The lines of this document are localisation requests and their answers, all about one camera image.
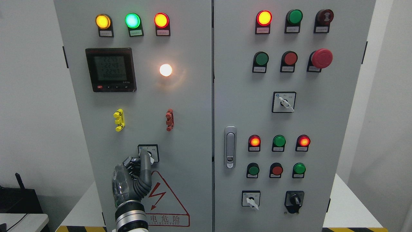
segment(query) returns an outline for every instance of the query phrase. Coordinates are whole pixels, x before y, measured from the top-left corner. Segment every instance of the lightning bolt symbol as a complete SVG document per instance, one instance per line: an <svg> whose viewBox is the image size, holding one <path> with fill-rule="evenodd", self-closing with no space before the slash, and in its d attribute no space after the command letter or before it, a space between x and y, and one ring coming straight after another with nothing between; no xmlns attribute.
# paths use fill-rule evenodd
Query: lightning bolt symbol
<svg viewBox="0 0 412 232"><path fill-rule="evenodd" d="M160 195L160 197L159 197L159 199L157 200L157 202L156 202L154 205L152 205L152 208L150 209L151 211L152 211L154 208L156 208L157 203L158 203L158 202L160 201L160 199L166 194L166 192L161 192L161 193L158 193L158 194L153 194L153 193L157 190L157 188L158 188L159 186L160 186L160 183L157 182L156 185L154 186L152 192L151 192L150 195L149 195L149 198L150 198L150 197L153 197L153 196L159 196L159 195Z"/></svg>

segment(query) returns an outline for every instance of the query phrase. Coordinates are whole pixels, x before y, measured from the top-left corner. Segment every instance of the robotic hand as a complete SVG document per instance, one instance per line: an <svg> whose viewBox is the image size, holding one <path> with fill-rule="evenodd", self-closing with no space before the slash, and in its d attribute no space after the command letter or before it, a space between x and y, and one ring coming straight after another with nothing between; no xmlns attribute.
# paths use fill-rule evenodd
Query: robotic hand
<svg viewBox="0 0 412 232"><path fill-rule="evenodd" d="M117 232L148 232L145 207L140 201L152 188L150 158L149 153L142 150L139 158L128 157L115 166L113 196Z"/></svg>

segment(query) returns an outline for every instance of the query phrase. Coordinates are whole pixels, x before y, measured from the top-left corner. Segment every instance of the warning sign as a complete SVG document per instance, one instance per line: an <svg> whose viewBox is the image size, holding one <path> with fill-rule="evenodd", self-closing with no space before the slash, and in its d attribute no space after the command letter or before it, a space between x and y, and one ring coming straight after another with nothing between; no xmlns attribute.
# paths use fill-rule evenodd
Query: warning sign
<svg viewBox="0 0 412 232"><path fill-rule="evenodd" d="M149 226L190 226L189 213L158 171L152 172L152 190L142 203Z"/></svg>

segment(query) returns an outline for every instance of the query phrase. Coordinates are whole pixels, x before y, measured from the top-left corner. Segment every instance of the white wall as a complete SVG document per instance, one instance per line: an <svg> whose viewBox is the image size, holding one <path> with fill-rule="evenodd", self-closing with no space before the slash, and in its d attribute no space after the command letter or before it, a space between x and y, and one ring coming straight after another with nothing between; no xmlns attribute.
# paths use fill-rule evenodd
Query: white wall
<svg viewBox="0 0 412 232"><path fill-rule="evenodd" d="M411 9L411 0L393 1L349 178L352 191L393 232L412 202Z"/></svg>
<svg viewBox="0 0 412 232"><path fill-rule="evenodd" d="M0 185L34 188L54 229L94 181L52 0L0 1Z"/></svg>
<svg viewBox="0 0 412 232"><path fill-rule="evenodd" d="M356 146L361 133L392 2L393 0L376 0L368 34L368 47L363 64L360 67L352 109L336 170L336 173L346 184L349 181L349 174L352 169L353 159L355 158Z"/></svg>

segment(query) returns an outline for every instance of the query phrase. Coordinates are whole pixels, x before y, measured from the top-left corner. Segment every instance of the black cable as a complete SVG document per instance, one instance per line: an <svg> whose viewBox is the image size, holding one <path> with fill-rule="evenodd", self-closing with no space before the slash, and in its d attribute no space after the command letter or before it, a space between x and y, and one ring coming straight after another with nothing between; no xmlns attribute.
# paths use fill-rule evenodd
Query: black cable
<svg viewBox="0 0 412 232"><path fill-rule="evenodd" d="M10 227L9 229L7 229L6 232L9 231L9 230L11 230L15 225L17 225L19 222L21 222L21 220L23 220L23 218L26 217L27 215L28 215L28 213L26 213L26 214L25 214L18 222L16 222L14 225L12 225L12 227Z"/></svg>

